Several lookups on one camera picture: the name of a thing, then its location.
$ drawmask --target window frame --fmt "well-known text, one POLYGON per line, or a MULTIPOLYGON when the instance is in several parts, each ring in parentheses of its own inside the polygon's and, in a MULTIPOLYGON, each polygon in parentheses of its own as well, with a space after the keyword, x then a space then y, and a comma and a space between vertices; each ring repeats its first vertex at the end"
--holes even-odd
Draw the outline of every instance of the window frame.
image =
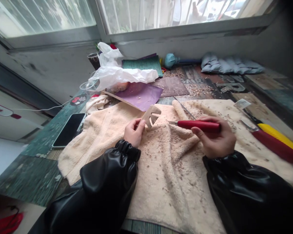
POLYGON ((146 40, 146 39, 170 39, 172 37, 183 37, 189 35, 200 35, 200 34, 210 34, 210 33, 223 33, 234 30, 243 30, 259 27, 268 27, 278 14, 284 9, 286 3, 284 1, 279 1, 276 3, 274 9, 262 16, 241 18, 241 19, 232 19, 224 21, 215 21, 207 23, 198 23, 182 26, 174 26, 167 28, 157 28, 149 29, 135 32, 126 32, 118 34, 107 34, 107 26, 104 24, 104 20, 100 15, 99 6, 97 1, 90 1, 88 3, 91 6, 91 9, 95 15, 95 20, 97 22, 98 30, 101 35, 103 42, 128 42, 128 41, 137 41, 137 40, 146 40))
POLYGON ((274 9, 266 15, 249 18, 198 23, 191 25, 174 26, 167 28, 149 29, 135 32, 118 34, 107 34, 107 25, 101 17, 97 1, 87 0, 88 6, 94 15, 96 25, 83 28, 47 32, 35 35, 3 38, 0 35, 0 42, 8 50, 30 50, 41 47, 67 46, 93 44, 94 42, 129 42, 147 39, 170 39, 172 37, 184 37, 190 35, 223 33, 234 30, 246 30, 269 26, 278 14, 284 9, 286 3, 279 1, 274 9))

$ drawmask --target smartphone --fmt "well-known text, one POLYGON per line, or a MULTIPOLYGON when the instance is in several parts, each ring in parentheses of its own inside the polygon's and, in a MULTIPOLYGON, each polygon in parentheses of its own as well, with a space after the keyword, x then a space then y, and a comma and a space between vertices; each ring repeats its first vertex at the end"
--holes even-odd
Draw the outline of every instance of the smartphone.
POLYGON ((61 130, 60 134, 56 138, 52 147, 64 148, 65 146, 67 146, 67 144, 77 135, 77 131, 81 129, 81 125, 85 117, 85 113, 72 114, 63 129, 61 130))

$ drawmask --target green notebook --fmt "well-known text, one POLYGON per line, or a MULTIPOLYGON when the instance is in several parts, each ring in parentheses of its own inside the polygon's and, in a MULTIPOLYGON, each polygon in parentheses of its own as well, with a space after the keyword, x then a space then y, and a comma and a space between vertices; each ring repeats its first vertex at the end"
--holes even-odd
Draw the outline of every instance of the green notebook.
POLYGON ((130 69, 138 68, 140 70, 155 69, 157 70, 159 77, 163 77, 162 68, 160 67, 160 61, 159 61, 158 55, 151 58, 145 58, 145 59, 123 60, 122 68, 130 68, 130 69))

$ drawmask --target floor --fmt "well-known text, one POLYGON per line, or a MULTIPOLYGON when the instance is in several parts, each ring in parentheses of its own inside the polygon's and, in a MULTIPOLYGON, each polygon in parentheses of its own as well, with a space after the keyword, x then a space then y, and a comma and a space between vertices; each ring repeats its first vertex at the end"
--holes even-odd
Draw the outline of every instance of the floor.
POLYGON ((24 150, 25 144, 0 138, 0 175, 24 150))
POLYGON ((10 208, 7 208, 10 205, 17 206, 20 212, 24 213, 22 222, 13 234, 27 234, 45 209, 42 206, 0 195, 0 219, 16 213, 15 210, 11 211, 10 208))

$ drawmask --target red tool handle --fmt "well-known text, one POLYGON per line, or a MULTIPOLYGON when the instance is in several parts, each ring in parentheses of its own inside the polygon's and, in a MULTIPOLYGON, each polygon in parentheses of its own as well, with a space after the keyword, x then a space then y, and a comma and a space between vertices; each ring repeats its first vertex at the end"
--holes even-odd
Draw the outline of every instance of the red tool handle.
POLYGON ((220 132, 220 124, 212 123, 212 122, 204 122, 204 121, 192 121, 192 120, 181 120, 177 122, 178 127, 191 129, 193 127, 198 127, 203 132, 210 133, 219 133, 220 132))
POLYGON ((252 134, 257 140, 259 140, 280 158, 289 163, 293 163, 293 149, 288 147, 286 144, 282 143, 268 133, 265 133, 263 130, 252 132, 252 134))

